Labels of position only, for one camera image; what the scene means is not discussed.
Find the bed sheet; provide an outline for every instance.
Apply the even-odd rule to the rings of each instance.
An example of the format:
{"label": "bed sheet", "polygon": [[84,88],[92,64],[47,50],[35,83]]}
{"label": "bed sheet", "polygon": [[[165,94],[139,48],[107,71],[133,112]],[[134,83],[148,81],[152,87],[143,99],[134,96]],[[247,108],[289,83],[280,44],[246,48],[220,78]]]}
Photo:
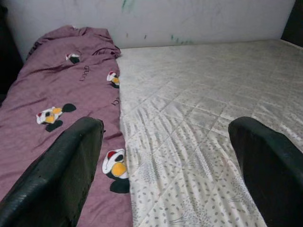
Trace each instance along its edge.
{"label": "bed sheet", "polygon": [[303,51],[282,41],[122,50],[135,227],[266,226],[228,124],[252,116],[303,150]]}
{"label": "bed sheet", "polygon": [[0,109],[0,200],[64,130],[90,116],[105,131],[78,227],[132,226],[119,89],[110,79],[118,81],[119,55],[102,28],[64,26],[35,42]]}

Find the cartoon character print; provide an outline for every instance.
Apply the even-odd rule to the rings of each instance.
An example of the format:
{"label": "cartoon character print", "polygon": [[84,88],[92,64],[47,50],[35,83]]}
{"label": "cartoon character print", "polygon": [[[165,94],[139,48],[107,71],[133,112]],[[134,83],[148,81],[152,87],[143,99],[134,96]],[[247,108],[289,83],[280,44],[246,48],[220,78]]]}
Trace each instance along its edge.
{"label": "cartoon character print", "polygon": [[62,121],[58,120],[63,113],[72,112],[74,110],[76,110],[76,107],[70,103],[65,104],[62,108],[53,106],[52,108],[38,113],[36,115],[36,121],[38,124],[47,124],[45,130],[51,132],[63,124]]}
{"label": "cartoon character print", "polygon": [[110,185],[110,191],[115,193],[129,193],[129,180],[124,164],[125,150],[111,150],[106,154],[102,164],[102,172],[115,181]]}
{"label": "cartoon character print", "polygon": [[111,85],[112,85],[114,88],[119,88],[119,87],[120,87],[119,78],[118,78],[117,74],[116,74],[114,71],[110,71],[110,72],[108,73],[106,80],[112,82]]}
{"label": "cartoon character print", "polygon": [[65,59],[68,61],[70,60],[73,64],[79,63],[80,59],[79,59],[80,55],[75,54],[75,53],[67,53],[65,55]]}

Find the mattress pattern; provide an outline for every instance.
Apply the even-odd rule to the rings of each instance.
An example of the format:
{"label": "mattress pattern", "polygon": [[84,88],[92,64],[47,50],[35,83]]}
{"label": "mattress pattern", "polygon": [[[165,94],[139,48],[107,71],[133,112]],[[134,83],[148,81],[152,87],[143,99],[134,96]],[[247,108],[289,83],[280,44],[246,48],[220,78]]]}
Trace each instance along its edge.
{"label": "mattress pattern", "polygon": [[227,127],[252,116],[303,150],[303,51],[262,41],[122,54],[134,226],[266,226]]}

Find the wall stain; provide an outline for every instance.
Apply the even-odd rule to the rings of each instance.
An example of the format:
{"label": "wall stain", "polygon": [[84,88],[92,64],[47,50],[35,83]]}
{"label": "wall stain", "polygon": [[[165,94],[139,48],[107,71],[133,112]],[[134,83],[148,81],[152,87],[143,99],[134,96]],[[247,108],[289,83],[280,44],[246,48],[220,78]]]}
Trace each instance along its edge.
{"label": "wall stain", "polygon": [[122,3],[122,12],[128,11],[130,13],[134,9],[135,0],[123,0]]}
{"label": "wall stain", "polygon": [[170,36],[170,40],[175,42],[176,44],[180,44],[180,45],[194,44],[194,42],[191,39],[182,39],[179,37],[175,37],[174,35]]}

